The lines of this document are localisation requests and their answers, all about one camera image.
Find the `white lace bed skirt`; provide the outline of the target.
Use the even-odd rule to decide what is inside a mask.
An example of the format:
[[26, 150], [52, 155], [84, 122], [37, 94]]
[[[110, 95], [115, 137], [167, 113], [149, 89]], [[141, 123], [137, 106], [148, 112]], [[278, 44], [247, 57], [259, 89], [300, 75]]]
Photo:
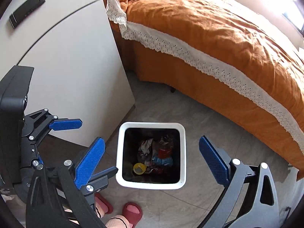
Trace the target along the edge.
[[303, 150], [303, 131], [292, 114], [240, 70], [167, 33], [129, 22], [118, 0], [107, 0], [106, 13], [110, 21], [118, 24], [122, 38], [140, 42], [146, 48], [182, 59], [185, 63], [218, 79], [264, 109], [275, 117], [296, 141], [300, 150]]

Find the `red slipper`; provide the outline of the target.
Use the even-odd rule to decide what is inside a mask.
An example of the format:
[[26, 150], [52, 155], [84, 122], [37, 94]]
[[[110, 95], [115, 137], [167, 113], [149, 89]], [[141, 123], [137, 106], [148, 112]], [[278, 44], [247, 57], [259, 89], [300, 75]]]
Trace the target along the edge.
[[113, 212], [113, 206], [99, 192], [95, 194], [94, 198], [96, 211], [100, 217]]
[[135, 227], [142, 219], [142, 209], [136, 203], [126, 203], [122, 209], [122, 216], [129, 222], [129, 227]]

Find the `orange red snack wrapper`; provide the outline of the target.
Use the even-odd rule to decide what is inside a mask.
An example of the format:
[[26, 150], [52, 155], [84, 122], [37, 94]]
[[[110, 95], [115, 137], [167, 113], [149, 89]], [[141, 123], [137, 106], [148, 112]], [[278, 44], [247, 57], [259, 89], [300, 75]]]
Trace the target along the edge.
[[170, 158], [173, 149], [170, 147], [163, 147], [158, 149], [157, 157], [160, 159]]

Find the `red right slipper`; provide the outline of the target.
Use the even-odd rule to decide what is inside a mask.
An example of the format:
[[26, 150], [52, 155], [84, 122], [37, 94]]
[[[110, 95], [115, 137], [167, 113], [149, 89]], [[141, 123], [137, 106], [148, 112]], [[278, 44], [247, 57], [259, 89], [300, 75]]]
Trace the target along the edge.
[[126, 203], [122, 209], [122, 216], [129, 222], [129, 227], [135, 227], [142, 219], [142, 209], [136, 203]]

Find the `orange bed cover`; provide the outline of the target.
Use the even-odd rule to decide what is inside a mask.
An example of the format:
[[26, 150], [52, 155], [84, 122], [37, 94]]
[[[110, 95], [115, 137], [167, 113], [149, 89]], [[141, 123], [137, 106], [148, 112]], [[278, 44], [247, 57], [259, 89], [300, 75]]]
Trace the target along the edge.
[[[265, 17], [235, 0], [118, 1], [129, 22], [167, 33], [240, 70], [282, 104], [303, 131], [303, 59]], [[303, 150], [274, 116], [182, 59], [122, 38], [118, 24], [110, 25], [124, 68], [141, 81], [167, 84], [222, 114], [297, 168], [297, 178], [303, 178]]]

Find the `white trash bin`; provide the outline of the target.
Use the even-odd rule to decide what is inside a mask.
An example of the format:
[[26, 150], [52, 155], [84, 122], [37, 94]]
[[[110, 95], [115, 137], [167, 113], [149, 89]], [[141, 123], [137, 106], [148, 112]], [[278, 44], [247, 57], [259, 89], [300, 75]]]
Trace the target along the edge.
[[[143, 141], [153, 139], [149, 156], [140, 157], [138, 149]], [[170, 147], [173, 165], [152, 165], [152, 157], [158, 149]], [[133, 166], [142, 163], [146, 171], [142, 175], [133, 172]], [[116, 166], [117, 182], [123, 187], [155, 190], [182, 188], [187, 178], [185, 128], [179, 123], [125, 122], [120, 126]]]

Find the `white drawer cabinet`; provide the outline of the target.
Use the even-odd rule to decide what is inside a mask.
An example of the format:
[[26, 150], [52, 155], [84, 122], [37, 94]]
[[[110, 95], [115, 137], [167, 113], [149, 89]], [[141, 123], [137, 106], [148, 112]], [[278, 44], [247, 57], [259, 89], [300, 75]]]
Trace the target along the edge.
[[82, 127], [54, 136], [88, 146], [109, 139], [135, 103], [103, 0], [45, 0], [17, 28], [9, 17], [26, 0], [11, 0], [1, 17], [1, 75], [33, 67], [26, 113], [47, 108]]

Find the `blue plastic bag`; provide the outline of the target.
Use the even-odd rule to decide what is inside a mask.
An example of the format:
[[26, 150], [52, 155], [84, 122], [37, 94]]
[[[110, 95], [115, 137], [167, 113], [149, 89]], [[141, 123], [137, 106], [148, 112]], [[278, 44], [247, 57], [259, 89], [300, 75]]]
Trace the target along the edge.
[[152, 157], [152, 165], [171, 167], [173, 165], [173, 159], [172, 157], [159, 158], [158, 156], [155, 155]]

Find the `patterned paper wrapper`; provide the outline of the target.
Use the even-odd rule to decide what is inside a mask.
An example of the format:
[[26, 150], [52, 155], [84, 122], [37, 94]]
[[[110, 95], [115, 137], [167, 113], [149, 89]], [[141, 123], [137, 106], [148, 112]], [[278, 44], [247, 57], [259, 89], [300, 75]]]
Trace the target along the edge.
[[153, 144], [153, 139], [148, 139], [146, 141], [143, 141], [138, 149], [139, 156], [142, 158], [149, 156], [152, 144]]

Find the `yellow orange paper cup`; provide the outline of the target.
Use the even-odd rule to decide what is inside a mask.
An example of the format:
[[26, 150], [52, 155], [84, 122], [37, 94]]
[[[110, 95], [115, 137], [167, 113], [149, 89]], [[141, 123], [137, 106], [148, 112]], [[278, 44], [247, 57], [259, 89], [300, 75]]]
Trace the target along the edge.
[[146, 171], [146, 166], [142, 163], [136, 163], [133, 166], [133, 172], [137, 175], [142, 175], [145, 173], [145, 171]]

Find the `red left slipper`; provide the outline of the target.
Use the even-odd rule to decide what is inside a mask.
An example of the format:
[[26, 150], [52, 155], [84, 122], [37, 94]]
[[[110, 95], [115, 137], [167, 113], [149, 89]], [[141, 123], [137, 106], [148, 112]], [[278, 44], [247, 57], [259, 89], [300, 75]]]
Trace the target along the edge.
[[99, 192], [95, 194], [94, 198], [96, 211], [100, 217], [113, 212], [113, 206]]

